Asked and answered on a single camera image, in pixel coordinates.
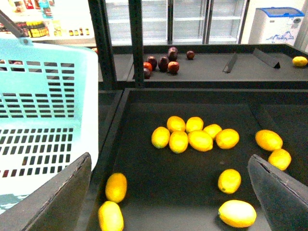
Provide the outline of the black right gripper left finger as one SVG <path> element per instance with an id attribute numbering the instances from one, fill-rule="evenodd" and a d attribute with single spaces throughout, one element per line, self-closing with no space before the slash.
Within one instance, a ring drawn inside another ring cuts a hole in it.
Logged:
<path id="1" fill-rule="evenodd" d="M 1 214 L 2 231 L 72 231 L 90 184 L 91 156 L 68 167 Z"/>

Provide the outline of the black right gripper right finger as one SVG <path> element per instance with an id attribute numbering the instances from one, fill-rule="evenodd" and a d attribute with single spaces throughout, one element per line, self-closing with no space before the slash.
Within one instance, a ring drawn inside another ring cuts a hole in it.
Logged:
<path id="1" fill-rule="evenodd" d="M 248 161 L 254 193 L 272 231 L 308 229 L 308 187 L 258 155 Z"/>

